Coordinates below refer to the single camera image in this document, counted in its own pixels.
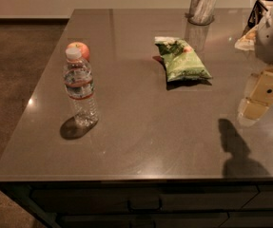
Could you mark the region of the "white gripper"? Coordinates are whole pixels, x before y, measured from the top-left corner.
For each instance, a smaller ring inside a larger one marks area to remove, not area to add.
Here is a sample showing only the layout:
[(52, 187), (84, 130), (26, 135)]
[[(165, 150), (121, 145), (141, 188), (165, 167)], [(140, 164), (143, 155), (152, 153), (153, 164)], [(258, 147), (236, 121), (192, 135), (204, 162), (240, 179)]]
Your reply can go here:
[(273, 105), (273, 15), (265, 16), (258, 25), (255, 53), (271, 66), (259, 74), (252, 73), (247, 81), (245, 98), (238, 107), (238, 122), (243, 126), (255, 124)]

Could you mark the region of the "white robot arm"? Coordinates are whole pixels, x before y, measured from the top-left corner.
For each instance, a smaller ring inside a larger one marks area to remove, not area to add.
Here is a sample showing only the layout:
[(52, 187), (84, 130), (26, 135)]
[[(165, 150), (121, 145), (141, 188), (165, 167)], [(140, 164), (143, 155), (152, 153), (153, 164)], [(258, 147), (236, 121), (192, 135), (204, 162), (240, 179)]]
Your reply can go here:
[(273, 0), (256, 1), (235, 48), (254, 51), (265, 63), (265, 68), (249, 76), (238, 107), (238, 122), (251, 126), (273, 105)]

